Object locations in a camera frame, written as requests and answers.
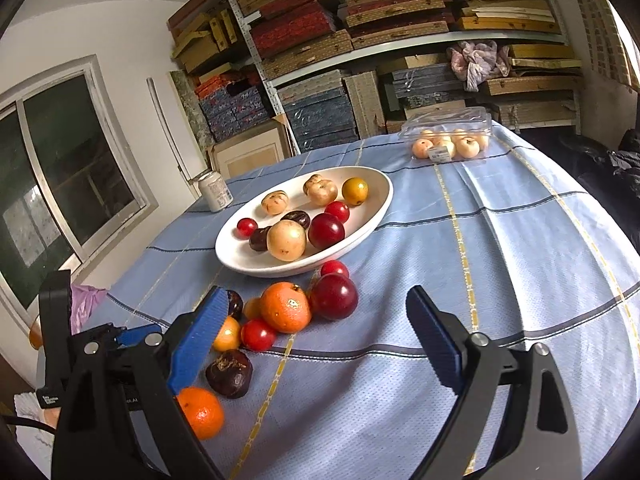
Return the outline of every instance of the window pane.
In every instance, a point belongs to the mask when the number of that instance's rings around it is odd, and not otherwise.
[[[27,99],[24,111],[51,192],[84,244],[133,202],[98,122],[84,75]]]
[[[26,308],[73,251],[42,199],[16,112],[0,120],[0,158],[0,272]]]

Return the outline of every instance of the bowl rim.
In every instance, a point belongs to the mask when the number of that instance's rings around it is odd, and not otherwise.
[[[216,256],[218,258],[218,260],[220,261],[220,263],[231,269],[231,270],[236,270],[237,272],[240,272],[242,274],[247,274],[250,276],[258,276],[258,275],[268,275],[268,276],[272,276],[274,272],[289,272],[290,270],[297,270],[300,269],[302,267],[307,267],[307,266],[314,266],[315,264],[319,263],[322,259],[326,258],[327,255],[329,253],[337,253],[345,248],[348,248],[349,245],[351,245],[354,241],[359,240],[363,235],[367,234],[366,232],[366,228],[367,226],[370,226],[371,224],[373,224],[373,222],[376,220],[376,216],[378,215],[378,213],[380,213],[380,211],[384,211],[384,214],[386,213],[386,210],[388,209],[389,205],[391,204],[391,200],[393,198],[394,195],[394,185],[391,182],[391,179],[382,171],[377,170],[376,168],[371,168],[369,166],[333,166],[332,168],[324,168],[323,170],[317,170],[317,171],[310,171],[309,173],[305,173],[302,175],[296,175],[290,179],[284,180],[283,182],[276,184],[276,186],[273,186],[271,188],[269,188],[266,191],[263,191],[260,193],[260,195],[262,194],[268,194],[270,192],[279,190],[282,188],[283,184],[286,184],[287,182],[289,182],[290,180],[294,180],[297,178],[304,178],[307,177],[309,178],[311,175],[316,174],[316,173],[321,173],[323,171],[329,171],[329,170],[348,170],[349,168],[357,168],[358,170],[371,170],[371,171],[375,171],[376,173],[380,174],[384,180],[386,181],[386,184],[388,186],[388,191],[386,194],[386,198],[384,200],[384,202],[380,205],[380,207],[378,208],[378,210],[373,214],[373,216],[367,220],[366,222],[364,222],[363,225],[361,225],[357,230],[355,230],[353,233],[351,233],[349,236],[345,237],[344,240],[341,240],[340,242],[338,242],[335,245],[332,245],[331,247],[326,248],[323,251],[319,251],[316,254],[312,254],[311,256],[307,256],[306,258],[302,258],[299,260],[295,260],[293,262],[289,262],[283,265],[279,265],[279,266],[272,266],[272,267],[262,267],[262,268],[257,268],[257,269],[248,269],[245,267],[241,267],[238,265],[235,265],[233,263],[231,263],[229,260],[226,259],[225,255],[224,255],[224,251],[222,251],[222,249],[220,248],[220,246],[218,245],[218,242],[220,241],[220,236],[222,235],[222,231],[224,230],[224,228],[226,227],[227,224],[229,224],[230,222],[233,221],[233,219],[235,218],[235,216],[239,215],[239,213],[242,211],[242,209],[244,209],[249,202],[251,202],[252,200],[254,200],[255,198],[258,197],[258,195],[250,200],[248,200],[248,202],[246,204],[244,204],[240,209],[238,209],[238,211],[236,211],[235,213],[233,213],[229,219],[224,223],[224,225],[220,228],[220,231],[218,232],[218,236],[216,237],[216,243],[215,243],[215,248],[216,248]]]

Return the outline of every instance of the metal screw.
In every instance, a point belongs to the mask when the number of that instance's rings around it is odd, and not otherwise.
[[[549,347],[544,343],[535,343],[533,349],[536,351],[536,354],[549,355]]]
[[[471,342],[476,346],[487,346],[489,344],[489,338],[482,332],[473,332]]]
[[[145,343],[148,346],[158,346],[162,342],[162,334],[152,332],[145,337]]]
[[[86,345],[84,345],[84,353],[87,355],[93,355],[98,351],[100,345],[98,345],[95,341],[89,341]]]

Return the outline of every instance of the blue gripper pad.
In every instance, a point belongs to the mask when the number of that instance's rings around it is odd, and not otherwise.
[[[134,346],[142,341],[147,334],[151,334],[153,332],[162,333],[160,325],[152,323],[150,325],[127,328],[116,338],[116,341],[123,346]]]
[[[406,295],[406,316],[440,383],[459,394],[464,386],[464,340],[468,336],[460,320],[439,311],[419,285]]]
[[[190,315],[190,325],[171,356],[167,385],[174,395],[196,380],[228,310],[226,290],[214,286]]]

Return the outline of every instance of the black cable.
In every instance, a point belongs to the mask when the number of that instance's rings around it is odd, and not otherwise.
[[[4,423],[11,426],[27,426],[28,428],[35,428],[36,430],[46,431],[52,435],[56,434],[56,430],[54,430],[48,424],[44,424],[39,420],[33,420],[31,418],[25,418],[23,416],[15,416],[15,415],[3,415]]]

